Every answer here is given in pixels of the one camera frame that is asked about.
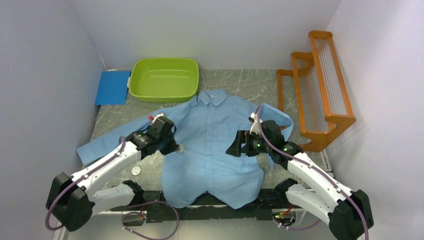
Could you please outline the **light blue button shirt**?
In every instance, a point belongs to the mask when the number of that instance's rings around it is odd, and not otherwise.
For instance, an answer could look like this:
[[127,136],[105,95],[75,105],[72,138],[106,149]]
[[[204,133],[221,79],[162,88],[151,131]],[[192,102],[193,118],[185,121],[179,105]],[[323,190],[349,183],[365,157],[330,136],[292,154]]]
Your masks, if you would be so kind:
[[264,172],[256,157],[226,154],[237,131],[251,128],[249,117],[256,109],[255,104],[216,89],[156,111],[174,122],[174,138],[183,145],[181,153],[163,160],[161,186],[169,204],[184,208],[204,193],[233,209],[257,199]]

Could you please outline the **green plastic basin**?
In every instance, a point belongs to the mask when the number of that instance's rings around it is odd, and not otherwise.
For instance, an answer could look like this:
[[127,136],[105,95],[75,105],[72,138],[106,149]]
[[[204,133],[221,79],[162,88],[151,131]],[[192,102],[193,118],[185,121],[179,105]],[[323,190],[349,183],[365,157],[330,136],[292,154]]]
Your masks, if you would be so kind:
[[199,65],[190,58],[144,58],[134,65],[127,87],[142,102],[183,103],[198,91]]

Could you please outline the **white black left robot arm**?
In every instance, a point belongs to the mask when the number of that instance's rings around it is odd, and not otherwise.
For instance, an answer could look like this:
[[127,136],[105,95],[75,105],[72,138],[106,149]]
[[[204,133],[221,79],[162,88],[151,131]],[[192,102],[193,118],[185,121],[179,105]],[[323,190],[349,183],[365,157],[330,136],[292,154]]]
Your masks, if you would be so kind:
[[144,130],[120,136],[119,144],[92,165],[71,175],[62,172],[52,181],[46,201],[45,227],[50,231],[66,228],[73,232],[92,216],[117,207],[137,210],[159,204],[145,198],[142,187],[125,180],[111,188],[104,185],[124,169],[160,152],[167,155],[178,149],[175,124],[163,114],[155,116]]

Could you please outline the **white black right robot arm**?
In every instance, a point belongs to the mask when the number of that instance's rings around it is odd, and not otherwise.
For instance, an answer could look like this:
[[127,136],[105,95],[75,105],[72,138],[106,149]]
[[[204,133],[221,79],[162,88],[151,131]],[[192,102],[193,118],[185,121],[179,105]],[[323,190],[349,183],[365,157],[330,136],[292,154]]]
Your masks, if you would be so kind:
[[338,240],[369,239],[374,220],[368,195],[351,190],[317,166],[300,146],[285,139],[275,121],[255,122],[251,130],[237,131],[226,154],[267,154],[310,187],[307,189],[292,178],[284,180],[274,188],[277,205],[303,208],[325,223]]

